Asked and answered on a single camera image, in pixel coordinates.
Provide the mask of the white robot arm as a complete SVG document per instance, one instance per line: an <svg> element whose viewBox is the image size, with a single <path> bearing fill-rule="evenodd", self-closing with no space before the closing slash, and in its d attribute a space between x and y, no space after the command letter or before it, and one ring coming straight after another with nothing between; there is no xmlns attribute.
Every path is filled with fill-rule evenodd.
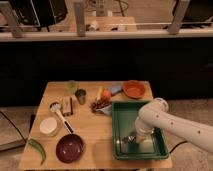
<svg viewBox="0 0 213 171"><path fill-rule="evenodd" d="M134 123L136 133L146 137L155 127L161 128L213 154L212 126L176 117L168 110L169 105L162 98L143 105Z"/></svg>

